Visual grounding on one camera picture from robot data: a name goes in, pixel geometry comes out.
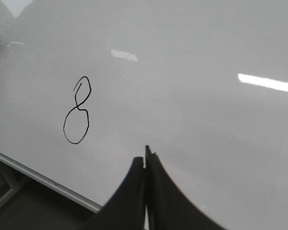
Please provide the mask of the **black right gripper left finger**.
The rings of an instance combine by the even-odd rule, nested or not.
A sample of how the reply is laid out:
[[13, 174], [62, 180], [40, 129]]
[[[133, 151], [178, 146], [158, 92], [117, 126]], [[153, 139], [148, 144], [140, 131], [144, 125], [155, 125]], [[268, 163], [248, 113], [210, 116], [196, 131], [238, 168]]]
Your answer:
[[110, 200], [81, 230], [143, 230], [145, 222], [144, 159], [135, 157]]

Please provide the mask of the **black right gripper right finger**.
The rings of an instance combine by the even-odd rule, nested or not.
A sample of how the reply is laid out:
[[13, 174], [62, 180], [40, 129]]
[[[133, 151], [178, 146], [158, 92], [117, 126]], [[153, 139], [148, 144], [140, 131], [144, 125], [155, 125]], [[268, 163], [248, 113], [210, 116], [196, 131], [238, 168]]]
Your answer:
[[146, 205], [151, 230], [223, 230], [175, 185], [158, 155], [145, 147]]

